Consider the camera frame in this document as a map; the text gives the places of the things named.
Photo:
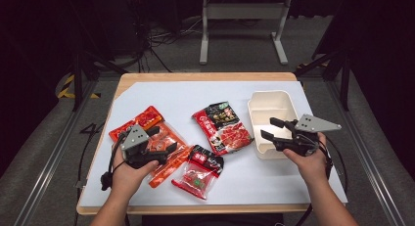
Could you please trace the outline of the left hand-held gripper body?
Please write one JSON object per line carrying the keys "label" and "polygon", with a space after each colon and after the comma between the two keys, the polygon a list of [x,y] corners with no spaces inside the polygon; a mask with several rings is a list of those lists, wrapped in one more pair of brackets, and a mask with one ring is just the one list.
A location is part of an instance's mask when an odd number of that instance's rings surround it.
{"label": "left hand-held gripper body", "polygon": [[159,164],[166,164],[168,158],[166,151],[151,151],[148,148],[152,136],[149,136],[146,131],[140,125],[133,125],[121,144],[124,160],[135,169],[152,160],[157,160]]}

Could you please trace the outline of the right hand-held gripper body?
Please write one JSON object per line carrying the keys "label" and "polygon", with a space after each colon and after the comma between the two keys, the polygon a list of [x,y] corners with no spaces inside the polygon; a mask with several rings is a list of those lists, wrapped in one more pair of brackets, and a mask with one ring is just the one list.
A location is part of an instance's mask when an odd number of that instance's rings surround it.
{"label": "right hand-held gripper body", "polygon": [[291,139],[275,137],[275,146],[278,152],[285,149],[294,151],[296,154],[307,157],[319,148],[318,132],[340,130],[342,126],[331,121],[304,114],[300,119],[292,121],[284,120],[285,126],[291,132]]}

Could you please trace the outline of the large orange clear food packet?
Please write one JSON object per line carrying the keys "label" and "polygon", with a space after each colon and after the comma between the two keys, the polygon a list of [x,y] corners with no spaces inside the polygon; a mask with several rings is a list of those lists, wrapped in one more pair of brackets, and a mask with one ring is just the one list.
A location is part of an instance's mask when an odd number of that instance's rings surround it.
{"label": "large orange clear food packet", "polygon": [[168,154],[166,164],[159,164],[151,172],[149,185],[152,188],[157,188],[159,184],[187,160],[192,148],[164,121],[161,113],[155,107],[149,106],[133,119],[109,132],[110,137],[115,142],[115,146],[120,148],[120,150],[122,141],[126,138],[128,131],[133,125],[140,125],[145,130],[154,126],[160,128],[160,132],[150,138],[148,148],[151,151],[165,151],[167,146],[177,143],[177,149],[173,153]]}

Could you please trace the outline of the white plastic box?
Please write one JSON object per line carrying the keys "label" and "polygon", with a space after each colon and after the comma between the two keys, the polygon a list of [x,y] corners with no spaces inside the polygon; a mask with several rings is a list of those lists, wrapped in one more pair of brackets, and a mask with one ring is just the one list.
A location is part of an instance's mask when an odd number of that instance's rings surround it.
{"label": "white plastic box", "polygon": [[288,128],[285,126],[280,128],[270,123],[271,117],[283,121],[298,119],[290,95],[286,91],[257,91],[248,101],[248,109],[254,131],[256,155],[261,159],[285,158],[285,155],[278,152],[270,141],[261,137],[260,131],[269,132],[276,138],[292,138]]}

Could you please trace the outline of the small red clear snack packet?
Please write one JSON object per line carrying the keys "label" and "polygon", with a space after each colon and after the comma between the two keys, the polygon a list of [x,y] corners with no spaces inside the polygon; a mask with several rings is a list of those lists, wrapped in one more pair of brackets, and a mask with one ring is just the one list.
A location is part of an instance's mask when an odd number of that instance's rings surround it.
{"label": "small red clear snack packet", "polygon": [[224,159],[195,145],[188,156],[182,175],[171,184],[196,198],[205,200],[213,182],[220,176]]}

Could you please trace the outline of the black and red food packet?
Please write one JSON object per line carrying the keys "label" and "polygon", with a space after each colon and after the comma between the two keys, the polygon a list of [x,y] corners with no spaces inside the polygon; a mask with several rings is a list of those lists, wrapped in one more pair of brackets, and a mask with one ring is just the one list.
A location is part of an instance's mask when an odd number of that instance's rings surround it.
{"label": "black and red food packet", "polygon": [[228,102],[211,104],[195,112],[192,118],[200,125],[212,151],[218,156],[237,152],[254,140]]}

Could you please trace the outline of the person's left hand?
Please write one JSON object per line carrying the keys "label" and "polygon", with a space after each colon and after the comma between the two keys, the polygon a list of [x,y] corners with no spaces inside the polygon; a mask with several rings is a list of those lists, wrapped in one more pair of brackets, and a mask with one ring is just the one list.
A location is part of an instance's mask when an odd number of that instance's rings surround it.
{"label": "person's left hand", "polygon": [[152,160],[135,169],[124,163],[122,154],[116,154],[114,165],[111,195],[119,199],[129,200],[137,192],[144,178],[159,166],[159,162]]}

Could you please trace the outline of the person's right hand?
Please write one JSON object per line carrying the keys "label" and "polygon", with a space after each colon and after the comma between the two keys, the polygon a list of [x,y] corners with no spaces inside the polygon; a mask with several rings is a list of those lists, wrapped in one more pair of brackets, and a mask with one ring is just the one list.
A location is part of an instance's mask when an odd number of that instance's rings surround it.
{"label": "person's right hand", "polygon": [[289,149],[285,149],[283,154],[297,165],[300,175],[307,186],[327,181],[326,156],[320,149],[308,157],[302,157]]}

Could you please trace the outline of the black metal stand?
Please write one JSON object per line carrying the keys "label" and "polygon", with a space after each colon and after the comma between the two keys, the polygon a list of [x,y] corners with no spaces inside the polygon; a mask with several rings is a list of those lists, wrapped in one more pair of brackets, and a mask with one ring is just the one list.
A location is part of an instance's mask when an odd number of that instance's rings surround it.
{"label": "black metal stand", "polygon": [[340,101],[345,111],[349,111],[347,99],[348,99],[348,85],[350,75],[350,65],[348,50],[341,50],[324,56],[312,61],[309,64],[298,65],[294,75],[296,77],[302,76],[303,74],[322,66],[327,63],[322,77],[326,81],[334,81],[339,73],[341,73],[341,85],[340,85]]}
{"label": "black metal stand", "polygon": [[80,108],[84,100],[82,76],[85,75],[88,80],[95,81],[98,79],[100,75],[98,68],[94,65],[95,62],[98,62],[99,64],[103,65],[109,70],[112,70],[119,74],[125,74],[126,70],[118,67],[113,63],[110,63],[102,57],[99,57],[95,54],[86,51],[80,42],[75,43],[71,47],[71,52],[75,96],[75,102],[72,110],[76,112]]}

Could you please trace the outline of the white table mat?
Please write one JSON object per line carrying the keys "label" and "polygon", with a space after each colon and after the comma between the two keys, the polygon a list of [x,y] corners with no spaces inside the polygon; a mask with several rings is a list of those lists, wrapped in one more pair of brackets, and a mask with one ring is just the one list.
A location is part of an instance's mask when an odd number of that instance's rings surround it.
{"label": "white table mat", "polygon": [[[178,81],[137,82],[113,102],[106,129],[112,131],[148,106],[155,107],[187,143],[208,146],[208,139],[192,118],[210,104],[229,102],[254,135],[248,101],[257,91],[286,91],[298,117],[311,112],[297,81]],[[224,170],[205,200],[173,186],[169,180],[157,188],[144,183],[132,197],[132,210],[151,214],[179,211],[235,211],[267,206],[273,211],[302,211],[310,202],[297,166],[287,159],[261,159],[255,141],[224,158]]]}

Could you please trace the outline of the yellow black hazard tape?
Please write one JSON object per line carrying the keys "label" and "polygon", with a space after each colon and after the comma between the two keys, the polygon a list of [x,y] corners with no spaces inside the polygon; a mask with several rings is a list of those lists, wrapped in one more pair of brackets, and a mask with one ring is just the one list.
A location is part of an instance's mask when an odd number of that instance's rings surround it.
{"label": "yellow black hazard tape", "polygon": [[70,85],[74,82],[74,75],[71,73],[65,80],[61,91],[58,93],[58,98],[70,98],[74,99],[75,94],[69,91]]}

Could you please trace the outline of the grey metal stand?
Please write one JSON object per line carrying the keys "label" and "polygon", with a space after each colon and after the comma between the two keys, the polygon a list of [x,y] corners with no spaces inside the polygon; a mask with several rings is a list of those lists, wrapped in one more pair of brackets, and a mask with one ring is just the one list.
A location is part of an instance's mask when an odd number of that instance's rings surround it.
{"label": "grey metal stand", "polygon": [[278,20],[274,32],[270,34],[280,64],[288,63],[281,37],[289,14],[292,0],[277,3],[210,3],[203,0],[202,23],[203,35],[199,63],[208,63],[208,21],[209,20]]}

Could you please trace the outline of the aluminium floor rail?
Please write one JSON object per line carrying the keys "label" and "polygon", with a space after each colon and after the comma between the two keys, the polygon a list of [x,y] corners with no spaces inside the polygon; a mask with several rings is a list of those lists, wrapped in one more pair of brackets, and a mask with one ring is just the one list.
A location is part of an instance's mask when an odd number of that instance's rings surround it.
{"label": "aluminium floor rail", "polygon": [[86,83],[85,89],[82,92],[82,96],[84,97],[83,101],[80,103],[75,112],[71,112],[69,114],[69,119],[65,124],[64,130],[55,144],[54,149],[43,169],[41,170],[13,226],[28,226],[56,172],[62,156],[68,148],[69,137],[73,133],[74,127],[79,121],[79,118],[88,102],[89,96],[93,93],[96,85],[96,81],[89,81]]}
{"label": "aluminium floor rail", "polygon": [[327,82],[327,88],[334,98],[337,108],[340,110],[342,120],[344,121],[343,128],[347,130],[354,143],[357,156],[362,163],[368,180],[378,198],[378,201],[390,223],[391,226],[407,226],[404,222],[389,189],[386,186],[383,176],[379,172],[375,162],[371,158],[367,146],[364,143],[357,126],[352,119],[352,116],[344,109],[340,100],[340,91],[334,82]]}

